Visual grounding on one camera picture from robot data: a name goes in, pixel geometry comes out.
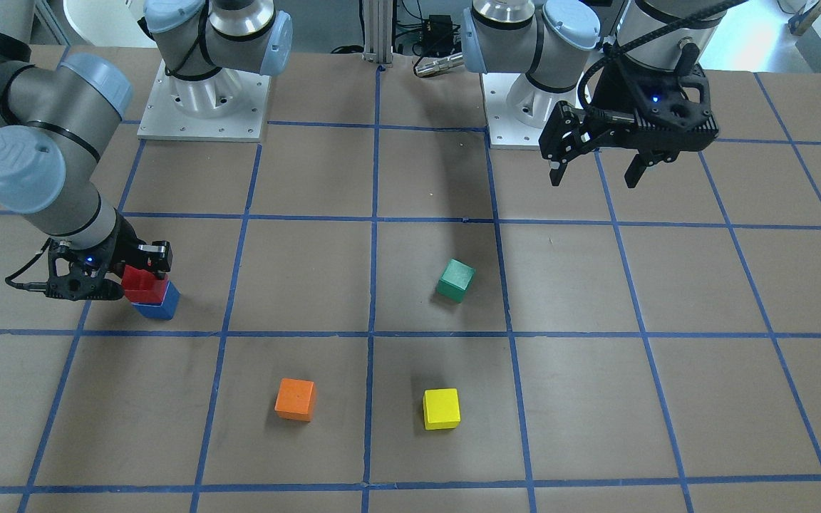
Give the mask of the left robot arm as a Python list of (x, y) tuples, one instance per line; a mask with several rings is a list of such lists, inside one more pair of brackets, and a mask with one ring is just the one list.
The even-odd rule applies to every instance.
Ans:
[(624, 179), (700, 152), (719, 136), (700, 60), (734, 1), (628, 1), (612, 39), (583, 1), (473, 1), (460, 24), (465, 67), (519, 76), (512, 104), (541, 133), (551, 185), (599, 148), (634, 150)]

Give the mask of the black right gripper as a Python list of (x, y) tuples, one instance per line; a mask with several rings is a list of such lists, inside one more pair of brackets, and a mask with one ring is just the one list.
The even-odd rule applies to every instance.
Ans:
[(144, 270), (156, 279), (166, 279), (172, 270), (172, 245), (169, 241), (153, 241), (141, 244), (131, 223), (117, 214), (116, 225), (108, 238), (112, 252), (108, 269), (118, 277), (124, 277), (127, 266)]

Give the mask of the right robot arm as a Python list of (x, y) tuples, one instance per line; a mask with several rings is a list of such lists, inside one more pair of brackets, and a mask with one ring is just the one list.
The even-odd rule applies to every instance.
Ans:
[[(156, 42), (164, 78), (188, 115), (204, 115), (193, 86), (215, 107), (237, 97), (232, 73), (277, 76), (293, 40), (290, 14), (272, 1), (146, 1), (137, 22)], [(46, 235), (50, 266), (88, 288), (127, 267), (163, 277), (164, 241), (147, 243), (91, 182), (133, 100), (133, 85), (107, 59), (68, 56), (53, 69), (31, 61), (33, 1), (0, 1), (0, 205)]]

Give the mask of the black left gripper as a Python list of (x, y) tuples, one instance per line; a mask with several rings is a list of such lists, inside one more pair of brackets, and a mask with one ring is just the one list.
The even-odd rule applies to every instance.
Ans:
[[(618, 51), (615, 43), (603, 43), (602, 57), (592, 65), (592, 106), (576, 108), (561, 100), (547, 118), (539, 150), (549, 162), (554, 187), (560, 186), (567, 166), (580, 155), (612, 143), (635, 143), (641, 134), (641, 101), (634, 95), (634, 79), (642, 69)], [(677, 158), (677, 150), (638, 150), (624, 173), (626, 187), (634, 189), (649, 168)]]

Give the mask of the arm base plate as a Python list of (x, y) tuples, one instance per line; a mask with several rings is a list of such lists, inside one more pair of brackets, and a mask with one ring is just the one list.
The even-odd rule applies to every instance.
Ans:
[(558, 101), (582, 107), (575, 90), (538, 90), (522, 73), (482, 74), (481, 84), (490, 145), (495, 149), (537, 149), (539, 136)]
[(260, 143), (273, 78), (223, 68), (204, 81), (166, 75), (160, 64), (137, 136), (163, 142)]

